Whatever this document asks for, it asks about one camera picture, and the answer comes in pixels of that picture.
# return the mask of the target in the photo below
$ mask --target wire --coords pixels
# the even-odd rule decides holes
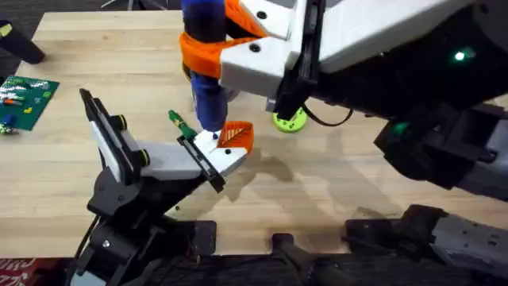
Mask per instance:
[[[98,222],[98,216],[95,215],[94,220],[92,221],[90,226],[88,226],[87,232],[85,233],[85,235],[81,239],[81,242],[79,243],[79,246],[78,246],[78,249],[76,250],[74,258],[72,259],[71,263],[69,264],[64,286],[71,286],[71,281],[72,281],[72,277],[74,276],[74,272],[76,271],[76,264],[78,262],[78,258],[81,255],[81,252],[83,251],[83,248],[85,247],[85,244],[87,243],[87,240],[90,237],[92,230],[95,228],[95,225],[97,225],[97,222]]]
[[[339,123],[328,123],[328,122],[324,122],[321,119],[319,119],[316,116],[316,114],[314,114],[312,111],[310,111],[309,107],[307,107],[307,105],[305,105],[305,103],[302,104],[302,109],[303,109],[303,111],[305,111],[305,113],[307,113],[307,115],[310,117],[310,119],[314,120],[315,122],[319,123],[320,125],[327,126],[327,127],[341,126],[344,123],[346,123],[351,118],[351,116],[353,114],[353,109],[350,109],[349,112],[348,112],[348,115],[346,115],[344,120],[342,120],[341,122],[339,122]]]

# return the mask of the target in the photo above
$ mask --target green circuit board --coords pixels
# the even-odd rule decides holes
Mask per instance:
[[[49,80],[10,76],[0,87],[0,121],[11,114],[15,117],[15,129],[32,130],[60,84]],[[14,104],[4,99],[20,97]]]

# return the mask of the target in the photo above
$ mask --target table surface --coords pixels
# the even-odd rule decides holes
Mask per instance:
[[[135,138],[175,142],[167,110],[198,126],[190,85],[181,72],[178,11],[45,14],[35,42],[45,62],[18,75],[61,82],[32,132],[0,137],[0,257],[70,257],[92,219],[86,209],[100,171],[78,89],[124,114]],[[327,121],[346,110],[310,103]],[[264,99],[241,94],[229,118],[254,123],[254,149],[226,178],[221,194],[208,185],[183,200],[179,219],[213,219],[217,252],[263,253],[276,232],[292,233],[315,252],[343,252],[349,218],[397,218],[412,203],[442,207],[508,228],[508,204],[446,191],[400,176],[373,145],[384,122],[354,114],[340,128],[313,122],[280,133]]]

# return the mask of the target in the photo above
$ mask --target led light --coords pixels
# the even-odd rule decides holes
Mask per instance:
[[[455,54],[455,60],[462,61],[466,58],[466,54],[463,52],[458,52]]]

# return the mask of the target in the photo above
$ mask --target blue object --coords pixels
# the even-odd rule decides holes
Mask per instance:
[[[190,72],[190,82],[196,104],[196,113],[203,129],[215,132],[225,124],[228,116],[228,103],[225,89],[217,79]]]
[[[7,114],[2,118],[2,124],[5,126],[12,127],[14,126],[14,123],[16,122],[16,116],[12,114]]]
[[[224,0],[182,0],[185,32],[203,43],[225,41]],[[228,103],[225,90],[217,79],[190,72],[196,113],[201,126],[215,132],[225,124]]]

